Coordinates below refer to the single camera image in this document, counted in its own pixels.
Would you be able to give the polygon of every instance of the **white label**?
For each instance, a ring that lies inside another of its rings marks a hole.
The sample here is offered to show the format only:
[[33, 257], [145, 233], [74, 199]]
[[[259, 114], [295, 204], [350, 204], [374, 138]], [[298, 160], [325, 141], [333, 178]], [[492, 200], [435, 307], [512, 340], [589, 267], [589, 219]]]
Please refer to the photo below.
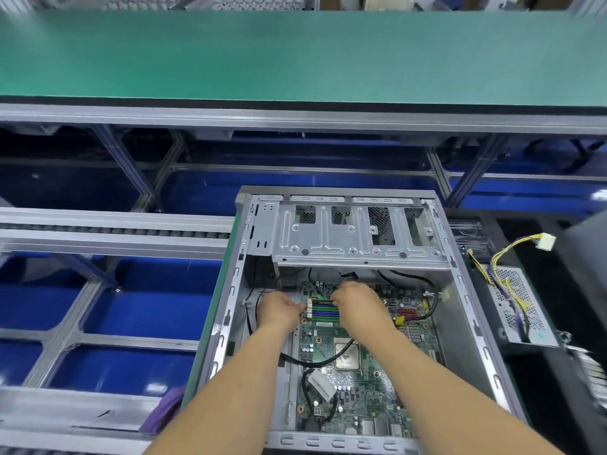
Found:
[[331, 382], [318, 369], [315, 369], [314, 372], [310, 374], [308, 382], [316, 388], [316, 391], [321, 393], [321, 396], [325, 401], [330, 401], [333, 394], [335, 394], [335, 388]]

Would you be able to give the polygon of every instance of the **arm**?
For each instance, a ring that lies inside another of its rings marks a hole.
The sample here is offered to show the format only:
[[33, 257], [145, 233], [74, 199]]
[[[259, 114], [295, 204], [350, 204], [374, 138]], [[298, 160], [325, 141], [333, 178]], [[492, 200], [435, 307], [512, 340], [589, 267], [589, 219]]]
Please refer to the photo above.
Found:
[[259, 455], [274, 406], [280, 349], [305, 308], [305, 303], [295, 305], [282, 292], [264, 296], [257, 310], [257, 330], [146, 455]]
[[345, 282], [331, 299], [339, 307], [341, 325], [388, 374], [430, 455], [561, 454], [398, 332], [368, 286]]

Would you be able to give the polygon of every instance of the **hand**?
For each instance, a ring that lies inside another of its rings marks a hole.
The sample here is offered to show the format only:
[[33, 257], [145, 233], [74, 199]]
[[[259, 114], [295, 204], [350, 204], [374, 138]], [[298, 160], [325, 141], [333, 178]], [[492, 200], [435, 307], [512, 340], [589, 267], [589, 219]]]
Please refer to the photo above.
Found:
[[331, 294], [331, 300], [339, 308], [339, 324], [366, 348], [378, 336], [395, 329], [390, 313], [366, 284], [342, 282]]
[[263, 296], [257, 308], [257, 328], [269, 326], [290, 334], [299, 321], [299, 315], [306, 310], [305, 303], [295, 303], [284, 292], [269, 292]]

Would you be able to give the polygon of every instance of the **person's right hand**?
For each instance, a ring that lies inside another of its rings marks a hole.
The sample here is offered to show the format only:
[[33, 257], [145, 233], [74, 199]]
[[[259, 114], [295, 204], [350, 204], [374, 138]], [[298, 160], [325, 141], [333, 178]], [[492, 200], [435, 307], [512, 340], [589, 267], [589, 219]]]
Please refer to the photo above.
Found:
[[374, 338], [395, 328], [390, 313], [366, 284], [342, 282], [331, 300], [339, 308], [339, 324], [367, 348]]

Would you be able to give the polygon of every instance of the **purple cloth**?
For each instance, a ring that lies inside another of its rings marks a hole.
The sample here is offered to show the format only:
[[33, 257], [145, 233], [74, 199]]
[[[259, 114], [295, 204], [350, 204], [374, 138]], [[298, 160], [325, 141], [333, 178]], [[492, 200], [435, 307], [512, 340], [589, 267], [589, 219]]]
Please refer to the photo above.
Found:
[[183, 400], [186, 385], [173, 388], [160, 400], [156, 409], [148, 415], [139, 431], [146, 434], [159, 434], [164, 427], [179, 413], [179, 406]]

